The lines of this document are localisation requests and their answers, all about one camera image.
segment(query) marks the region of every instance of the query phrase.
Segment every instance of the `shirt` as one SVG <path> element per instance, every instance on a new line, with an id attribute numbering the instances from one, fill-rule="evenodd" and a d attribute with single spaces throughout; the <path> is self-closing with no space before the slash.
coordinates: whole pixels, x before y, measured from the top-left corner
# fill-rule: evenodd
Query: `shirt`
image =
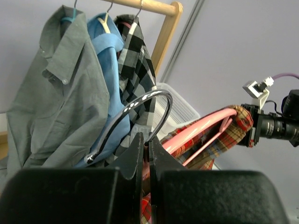
<path id="1" fill-rule="evenodd" d="M 121 102 L 129 104 L 137 97 L 156 89 L 156 77 L 150 54 L 144 43 L 138 18 L 135 15 L 120 15 L 114 21 L 125 42 L 118 59 L 118 72 Z M 103 163 L 107 166 L 118 158 L 130 145 L 137 132 L 142 132 L 146 139 L 151 132 L 156 99 L 145 102 L 129 113 L 131 131 L 121 141 L 116 151 Z"/>
<path id="2" fill-rule="evenodd" d="M 38 50 L 9 110 L 8 161 L 12 177 L 29 167 L 72 167 L 89 153 L 109 106 L 102 69 L 85 14 L 60 7 L 45 23 Z"/>
<path id="3" fill-rule="evenodd" d="M 102 133 L 111 123 L 113 118 L 124 108 L 124 105 L 121 103 L 118 63 L 116 57 L 116 53 L 120 52 L 123 49 L 124 41 L 110 16 L 108 16 L 107 19 L 107 25 L 110 30 L 110 34 L 105 32 L 102 24 L 97 19 L 102 18 L 104 20 L 105 16 L 106 13 L 99 14 L 90 19 L 87 23 L 88 33 L 92 40 L 95 52 L 98 55 L 98 59 L 101 64 L 104 79 L 106 81 L 106 85 L 110 95 L 108 118 L 102 130 Z M 109 136 L 103 151 L 97 156 L 93 163 L 96 163 L 110 156 L 113 151 L 119 146 L 121 139 L 125 135 L 127 135 L 129 131 L 130 119 L 129 115 L 127 115 L 115 127 L 115 129 Z M 98 139 L 92 146 L 91 151 L 97 150 L 102 133 L 99 135 Z M 76 167 L 86 166 L 87 164 L 83 161 L 83 159 L 79 162 L 79 164 L 76 165 Z"/>
<path id="4" fill-rule="evenodd" d="M 237 115 L 234 117 L 233 122 L 215 141 L 213 141 L 207 148 L 205 148 L 199 155 L 197 155 L 191 162 L 189 162 L 186 165 L 187 168 L 211 170 L 214 159 L 220 156 L 221 153 L 228 151 L 230 148 L 239 143 L 245 137 L 246 133 L 252 128 L 253 120 L 249 111 L 239 105 L 230 105 L 227 108 L 235 109 L 237 112 Z M 161 140 L 161 144 L 166 143 L 175 135 L 179 134 L 186 128 L 196 123 L 198 120 L 172 131 Z M 211 136 L 215 135 L 215 133 L 218 132 L 220 125 L 221 122 L 218 122 L 208 129 L 204 130 L 199 135 L 195 136 L 193 139 L 189 140 L 183 146 L 181 146 L 172 154 L 172 156 L 174 156 L 178 162 L 184 163 L 193 153 L 195 153 L 198 149 L 201 148 L 202 145 L 205 144 L 205 141 L 209 140 Z M 151 223 L 150 202 L 150 194 L 143 197 L 141 218 L 142 224 Z"/>

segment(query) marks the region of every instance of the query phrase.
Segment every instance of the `white basket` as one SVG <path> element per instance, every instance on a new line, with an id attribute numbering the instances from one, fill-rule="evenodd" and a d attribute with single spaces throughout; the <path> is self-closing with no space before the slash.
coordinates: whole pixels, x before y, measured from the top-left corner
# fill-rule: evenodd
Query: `white basket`
<path id="1" fill-rule="evenodd" d="M 185 124 L 189 124 L 190 122 L 200 118 L 200 115 L 168 84 L 157 83 L 157 89 L 169 91 L 173 98 L 171 113 L 157 135 L 159 139 L 162 139 L 169 132 L 174 131 L 178 127 L 182 127 Z M 165 112 L 166 105 L 166 97 L 157 97 L 153 128 L 155 128 L 161 120 Z"/>

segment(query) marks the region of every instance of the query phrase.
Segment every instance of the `wooden clothing rack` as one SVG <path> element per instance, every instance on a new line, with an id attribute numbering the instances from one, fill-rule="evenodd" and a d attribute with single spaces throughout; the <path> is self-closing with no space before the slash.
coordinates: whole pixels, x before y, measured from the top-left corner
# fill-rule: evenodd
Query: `wooden clothing rack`
<path id="1" fill-rule="evenodd" d="M 143 11 L 165 15 L 159 37 L 155 44 L 151 60 L 153 62 L 156 75 L 158 74 L 162 61 L 166 55 L 169 44 L 172 40 L 178 21 L 183 12 L 183 6 L 180 2 L 174 1 L 170 5 L 155 0 L 103 0 L 113 2 L 123 6 L 129 6 Z M 0 132 L 0 159 L 7 155 L 7 132 Z"/>

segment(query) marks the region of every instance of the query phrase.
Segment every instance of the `light blue shirt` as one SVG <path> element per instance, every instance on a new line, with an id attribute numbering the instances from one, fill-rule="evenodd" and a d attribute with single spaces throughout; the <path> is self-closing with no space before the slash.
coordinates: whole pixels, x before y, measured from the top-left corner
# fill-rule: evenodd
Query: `light blue shirt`
<path id="1" fill-rule="evenodd" d="M 102 24 L 97 18 L 105 19 L 106 13 L 101 13 L 87 23 L 88 33 L 92 40 L 95 52 L 98 55 L 99 62 L 102 67 L 104 79 L 110 95 L 110 105 L 108 108 L 107 122 L 99 135 L 98 139 L 91 148 L 91 152 L 98 148 L 98 143 L 102 133 L 106 127 L 110 124 L 113 118 L 124 108 L 121 103 L 120 89 L 119 89 L 119 74 L 118 74 L 118 62 L 116 53 L 121 51 L 124 47 L 124 41 L 121 34 L 116 27 L 114 21 L 108 16 L 107 24 L 110 30 L 110 34 L 105 33 Z M 113 130 L 111 133 L 102 153 L 94 160 L 96 163 L 109 157 L 115 149 L 119 146 L 121 139 L 126 136 L 130 131 L 130 120 L 127 115 Z M 87 164 L 81 160 L 75 167 L 86 167 Z"/>

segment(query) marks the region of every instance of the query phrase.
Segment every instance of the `green-gray button-up shirt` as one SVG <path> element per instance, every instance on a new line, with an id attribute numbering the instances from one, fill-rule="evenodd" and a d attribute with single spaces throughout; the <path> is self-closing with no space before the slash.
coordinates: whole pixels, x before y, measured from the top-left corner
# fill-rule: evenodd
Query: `green-gray button-up shirt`
<path id="1" fill-rule="evenodd" d="M 107 119 L 109 93 L 85 14 L 62 6 L 46 22 L 38 50 L 7 111 L 7 178 L 29 167 L 71 167 L 89 153 Z"/>

